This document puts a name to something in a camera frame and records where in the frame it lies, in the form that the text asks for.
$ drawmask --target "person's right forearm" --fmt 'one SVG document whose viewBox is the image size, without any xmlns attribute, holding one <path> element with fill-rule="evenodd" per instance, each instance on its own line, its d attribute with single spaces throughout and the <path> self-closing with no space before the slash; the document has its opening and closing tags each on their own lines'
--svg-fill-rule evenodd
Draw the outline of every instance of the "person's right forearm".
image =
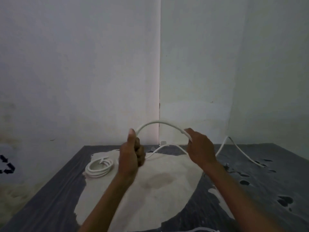
<svg viewBox="0 0 309 232">
<path fill-rule="evenodd" d="M 283 231 L 265 217 L 220 163 L 203 167 L 244 232 Z"/>
</svg>

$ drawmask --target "person's right hand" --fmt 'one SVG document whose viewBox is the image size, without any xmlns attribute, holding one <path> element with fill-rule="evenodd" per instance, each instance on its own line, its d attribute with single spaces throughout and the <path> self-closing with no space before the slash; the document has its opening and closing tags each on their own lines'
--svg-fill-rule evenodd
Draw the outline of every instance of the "person's right hand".
<svg viewBox="0 0 309 232">
<path fill-rule="evenodd" d="M 217 164 L 214 144 L 207 138 L 207 136 L 195 132 L 191 128 L 185 129 L 185 131 L 192 138 L 192 141 L 189 140 L 187 147 L 190 159 L 203 170 L 213 164 Z"/>
</svg>

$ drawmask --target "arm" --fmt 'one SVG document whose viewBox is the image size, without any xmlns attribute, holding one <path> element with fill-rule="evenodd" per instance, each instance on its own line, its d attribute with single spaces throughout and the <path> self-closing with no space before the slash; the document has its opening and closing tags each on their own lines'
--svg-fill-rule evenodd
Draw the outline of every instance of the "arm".
<svg viewBox="0 0 309 232">
<path fill-rule="evenodd" d="M 142 166 L 144 161 L 144 147 L 140 145 L 135 131 L 130 129 L 128 141 L 120 147 L 118 173 L 84 221 L 79 232 L 108 230 L 123 195 L 133 183 L 138 167 Z"/>
<path fill-rule="evenodd" d="M 245 232 L 282 232 L 283 229 L 257 210 L 253 201 L 217 162 L 214 145 L 207 136 L 192 129 L 186 129 L 186 131 L 192 137 L 192 142 L 189 141 L 187 148 L 191 160 L 199 165 L 214 182 L 241 229 Z"/>
</svg>

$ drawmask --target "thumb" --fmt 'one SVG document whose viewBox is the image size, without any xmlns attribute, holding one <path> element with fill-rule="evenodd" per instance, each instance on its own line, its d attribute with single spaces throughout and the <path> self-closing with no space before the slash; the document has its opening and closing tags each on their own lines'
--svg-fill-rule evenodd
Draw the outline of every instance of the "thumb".
<svg viewBox="0 0 309 232">
<path fill-rule="evenodd" d="M 135 133 L 134 129 L 130 129 L 128 139 L 127 139 L 128 144 L 130 146 L 134 147 L 135 139 L 136 139 L 136 133 Z"/>
</svg>

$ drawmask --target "worn table surface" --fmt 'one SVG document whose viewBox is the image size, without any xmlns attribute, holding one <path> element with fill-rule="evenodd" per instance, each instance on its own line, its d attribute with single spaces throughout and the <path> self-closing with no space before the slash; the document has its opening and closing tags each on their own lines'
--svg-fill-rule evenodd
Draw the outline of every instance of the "worn table surface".
<svg viewBox="0 0 309 232">
<path fill-rule="evenodd" d="M 145 150 L 158 146 L 146 146 Z M 260 168 L 246 159 L 233 145 L 225 145 L 218 160 L 226 171 L 250 195 L 260 208 L 288 231 L 309 231 L 309 161 L 275 144 L 239 145 L 253 160 L 266 165 Z M 42 189 L 19 211 L 1 232 L 77 231 L 74 208 L 86 182 L 82 175 L 90 156 L 119 146 L 84 146 Z M 161 149 L 163 154 L 181 155 L 178 148 Z M 239 231 L 235 220 L 218 205 L 208 192 L 213 184 L 202 175 L 190 200 L 176 216 L 151 231 L 188 231 L 198 227 Z"/>
</svg>

